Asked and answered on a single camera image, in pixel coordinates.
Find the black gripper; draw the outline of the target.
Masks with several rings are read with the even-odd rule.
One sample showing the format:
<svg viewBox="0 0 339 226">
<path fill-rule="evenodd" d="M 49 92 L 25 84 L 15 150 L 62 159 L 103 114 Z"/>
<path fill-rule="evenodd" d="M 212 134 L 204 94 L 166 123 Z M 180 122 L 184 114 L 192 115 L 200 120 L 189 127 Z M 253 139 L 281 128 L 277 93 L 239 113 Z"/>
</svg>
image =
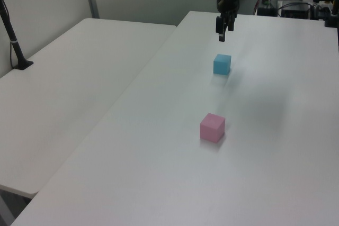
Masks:
<svg viewBox="0 0 339 226">
<path fill-rule="evenodd" d="M 217 0 L 217 10 L 221 16 L 216 17 L 216 33 L 219 35 L 219 41 L 225 41 L 225 33 L 227 28 L 226 18 L 228 17 L 228 31 L 234 30 L 236 15 L 239 9 L 239 0 Z"/>
</svg>

